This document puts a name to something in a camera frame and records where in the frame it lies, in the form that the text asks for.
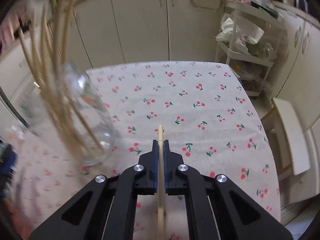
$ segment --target cherry print tablecloth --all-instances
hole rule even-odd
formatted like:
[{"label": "cherry print tablecloth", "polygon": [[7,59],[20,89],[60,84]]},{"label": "cherry print tablecloth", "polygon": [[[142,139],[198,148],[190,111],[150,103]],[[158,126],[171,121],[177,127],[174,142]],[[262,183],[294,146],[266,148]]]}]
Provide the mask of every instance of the cherry print tablecloth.
[{"label": "cherry print tablecloth", "polygon": [[[278,180],[260,119],[228,65],[149,62],[87,71],[119,134],[99,166],[120,174],[151,150],[157,127],[172,151],[200,173],[230,177],[280,220]],[[97,174],[31,133],[19,153],[16,204],[38,226]],[[133,239],[156,238],[156,196],[139,196]],[[184,196],[166,197],[167,239],[188,239]]]}]

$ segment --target metal bolt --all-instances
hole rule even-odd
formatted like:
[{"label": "metal bolt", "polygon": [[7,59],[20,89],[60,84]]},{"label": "metal bolt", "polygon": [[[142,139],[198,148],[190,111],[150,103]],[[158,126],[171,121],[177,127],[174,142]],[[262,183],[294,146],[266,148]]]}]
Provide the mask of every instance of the metal bolt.
[{"label": "metal bolt", "polygon": [[225,176],[225,175],[223,175],[223,174],[220,174],[220,175],[218,175],[217,176],[217,181],[219,181],[219,182],[226,182],[227,181],[227,177]]},{"label": "metal bolt", "polygon": [[106,180],[106,177],[103,176],[103,175],[98,175],[95,180],[98,183],[102,183],[102,182],[104,182]]},{"label": "metal bolt", "polygon": [[189,169],[188,165],[185,165],[185,164],[180,164],[180,165],[178,166],[178,170],[179,170],[179,171],[186,171],[186,170],[188,170],[188,169]]},{"label": "metal bolt", "polygon": [[141,164],[137,164],[133,167],[135,171],[143,171],[144,167]]}]

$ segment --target table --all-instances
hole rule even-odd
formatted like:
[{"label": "table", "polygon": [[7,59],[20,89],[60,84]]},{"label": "table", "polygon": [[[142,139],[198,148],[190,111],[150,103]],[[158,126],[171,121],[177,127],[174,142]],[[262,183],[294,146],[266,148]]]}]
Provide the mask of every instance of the table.
[{"label": "table", "polygon": [[[223,173],[280,220],[276,167],[260,119],[228,65],[148,62],[88,70],[118,133],[99,169],[116,176],[151,150],[159,124],[171,151],[214,177]],[[97,174],[26,134],[15,203],[36,227]],[[188,239],[184,196],[166,197],[167,239]],[[155,239],[156,196],[139,196],[133,239]]]}]

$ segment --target bundle of chopsticks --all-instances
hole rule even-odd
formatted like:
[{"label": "bundle of chopsticks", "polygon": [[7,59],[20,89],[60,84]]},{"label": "bundle of chopsticks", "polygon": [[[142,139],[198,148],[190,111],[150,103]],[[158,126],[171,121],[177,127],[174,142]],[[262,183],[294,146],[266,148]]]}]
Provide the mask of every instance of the bundle of chopsticks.
[{"label": "bundle of chopsticks", "polygon": [[[83,137],[76,129],[71,118],[72,112],[74,112],[78,117],[98,149],[103,151],[103,148],[84,117],[76,108],[76,105],[69,93],[68,86],[65,83],[68,26],[74,2],[75,0],[59,0],[54,19],[53,43],[49,38],[45,7],[43,7],[41,18],[41,39],[39,46],[40,52],[36,47],[34,17],[32,26],[29,27],[31,37],[31,56],[23,40],[23,33],[21,29],[19,30],[19,38],[30,71],[41,90],[40,96],[44,102],[47,114],[49,115],[52,124],[55,126],[58,135],[68,152],[76,160],[81,162],[82,158],[85,156],[99,156],[85,143]],[[62,17],[64,17],[64,25],[61,32]],[[61,58],[58,53],[59,45],[61,45]]]}]

